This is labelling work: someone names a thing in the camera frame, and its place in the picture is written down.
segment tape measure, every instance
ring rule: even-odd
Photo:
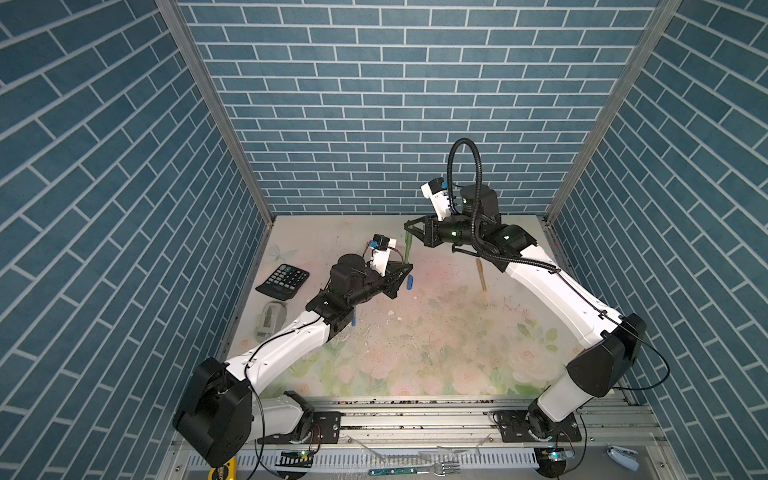
[[[222,467],[212,468],[208,474],[208,480],[235,480],[236,471],[237,460],[232,457]]]

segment wooden stick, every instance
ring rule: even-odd
[[[482,291],[487,292],[488,289],[485,288],[485,276],[482,274],[482,261],[479,258],[476,260],[478,261],[478,273],[480,274],[480,284],[482,285]]]

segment green marker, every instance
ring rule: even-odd
[[[408,263],[408,257],[411,254],[411,242],[413,241],[413,234],[411,232],[408,232],[406,234],[406,257],[403,259],[406,263]]]

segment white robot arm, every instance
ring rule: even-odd
[[[306,305],[306,311],[259,346],[228,359],[203,361],[182,395],[174,428],[214,468],[224,465],[255,439],[289,435],[299,442],[310,432],[314,408],[295,392],[276,399],[258,395],[305,354],[330,341],[352,321],[355,306],[397,290],[413,265],[389,261],[395,240],[375,235],[369,263],[354,253],[331,267],[330,279]],[[258,416],[253,414],[256,396]]]
[[[462,144],[472,150],[476,173],[475,184],[461,189],[462,211],[458,211],[450,172]],[[471,140],[454,143],[448,172],[447,182],[439,177],[422,185],[435,214],[406,222],[405,229],[427,247],[451,243],[454,252],[491,261],[541,299],[584,347],[568,363],[566,372],[528,407],[531,435],[550,438],[559,432],[560,422],[593,397],[605,396],[634,364],[640,343],[644,343],[645,322],[634,314],[624,317],[601,302],[561,271],[530,234],[517,225],[502,223],[496,192],[482,184],[480,154]],[[457,248],[465,244],[474,251]]]

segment blue brick wallpaper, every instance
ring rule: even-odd
[[[768,478],[767,22],[684,0],[554,223],[579,280],[649,320],[672,376],[640,400],[691,478]]]
[[[0,2],[0,478],[145,478],[263,219],[152,0]]]
[[[656,3],[181,2],[279,214],[428,213],[464,136],[504,212],[544,213]]]

